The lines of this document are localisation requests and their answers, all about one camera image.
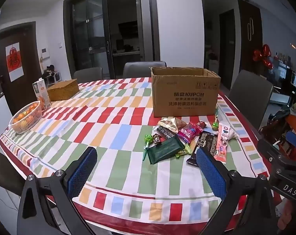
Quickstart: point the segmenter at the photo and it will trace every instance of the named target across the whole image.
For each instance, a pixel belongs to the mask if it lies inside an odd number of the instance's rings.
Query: red balloon
[[[262,62],[270,70],[273,69],[273,64],[270,61],[268,61],[265,57],[263,57]]]
[[[252,59],[253,59],[255,62],[257,62],[257,61],[259,61],[261,58],[262,58],[261,51],[258,50],[258,49],[254,50],[254,51],[253,51],[253,57],[252,57]]]
[[[263,45],[263,56],[271,56],[270,47],[267,44]]]

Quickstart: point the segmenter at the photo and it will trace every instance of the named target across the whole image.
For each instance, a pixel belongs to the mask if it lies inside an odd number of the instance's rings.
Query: dining table
[[[161,117],[154,117],[151,78],[99,80],[79,84],[71,99],[53,102],[29,131],[7,128],[0,147],[25,179],[49,177],[65,170],[89,147],[98,161],[73,202],[90,224],[122,234],[198,234],[218,208],[190,155],[150,164],[143,159],[144,136],[155,134]],[[217,96],[218,121],[238,137],[227,146],[228,170],[242,176],[269,176],[270,163],[257,151],[257,137],[247,120],[222,93]],[[208,132],[214,115],[179,117],[204,121]],[[195,148],[198,136],[191,142]],[[246,196],[242,196],[228,229],[234,228]]]

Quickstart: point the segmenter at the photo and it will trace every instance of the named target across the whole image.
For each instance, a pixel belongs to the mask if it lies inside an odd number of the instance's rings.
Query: white plastic basket
[[[28,115],[26,115],[23,119],[21,119],[20,121],[13,123],[13,120],[15,118],[18,118],[18,116],[20,114],[22,114],[23,112],[27,111],[29,109],[29,107],[31,107],[34,103],[38,103],[37,107],[32,110],[31,113],[29,113]],[[35,101],[32,102],[28,105],[26,105],[24,108],[20,109],[10,120],[9,122],[9,127],[11,127],[12,129],[14,129],[14,131],[17,134],[21,134],[26,132],[27,130],[31,129],[41,118],[42,118],[42,109],[40,106],[40,101]]]

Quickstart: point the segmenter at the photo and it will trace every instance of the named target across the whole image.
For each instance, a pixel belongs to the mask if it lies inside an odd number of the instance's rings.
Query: metal bolt
[[[232,170],[230,170],[229,172],[230,172],[230,174],[231,174],[233,177],[238,176],[238,171],[237,171],[237,170],[232,169]]]
[[[259,176],[260,176],[260,179],[262,179],[262,180],[266,180],[266,175],[264,175],[264,174],[260,174]]]
[[[63,175],[63,173],[64,173],[63,170],[58,169],[58,170],[56,171],[55,175],[56,175],[57,177],[61,177],[61,176]]]
[[[33,179],[34,179],[34,175],[33,175],[33,174],[28,175],[28,180],[29,180],[29,181],[31,181],[31,180],[33,180]]]

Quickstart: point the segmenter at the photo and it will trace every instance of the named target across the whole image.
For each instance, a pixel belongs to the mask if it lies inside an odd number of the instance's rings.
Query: open cardboard box
[[[213,115],[221,78],[203,68],[153,67],[155,117]]]

